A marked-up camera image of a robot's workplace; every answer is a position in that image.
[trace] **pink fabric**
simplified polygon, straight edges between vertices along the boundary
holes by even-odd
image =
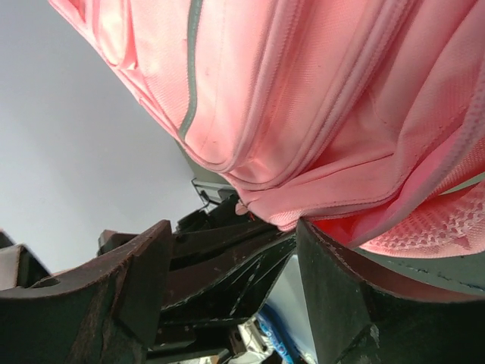
[[[440,195],[485,171],[485,0],[205,0],[196,29],[190,0],[51,3],[265,221],[394,256],[485,250],[483,184]]]

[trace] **blue object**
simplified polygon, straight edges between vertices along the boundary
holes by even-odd
[[[300,354],[292,338],[286,331],[284,323],[268,304],[264,305],[261,311],[256,315],[259,326],[264,334],[268,337],[274,349],[288,364],[300,362]]]

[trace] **gray strip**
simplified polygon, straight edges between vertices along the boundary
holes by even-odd
[[[196,82],[196,40],[199,30],[202,0],[192,0],[187,24],[187,78],[189,80],[189,107],[179,129],[179,137],[185,140],[197,111],[197,82]]]

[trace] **pink bag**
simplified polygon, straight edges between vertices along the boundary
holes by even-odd
[[[265,221],[485,250],[485,182],[443,194],[485,171],[485,0],[51,3]]]

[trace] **gray wall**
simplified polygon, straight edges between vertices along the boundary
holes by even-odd
[[[2,0],[0,228],[52,270],[201,205],[175,142],[46,0]]]

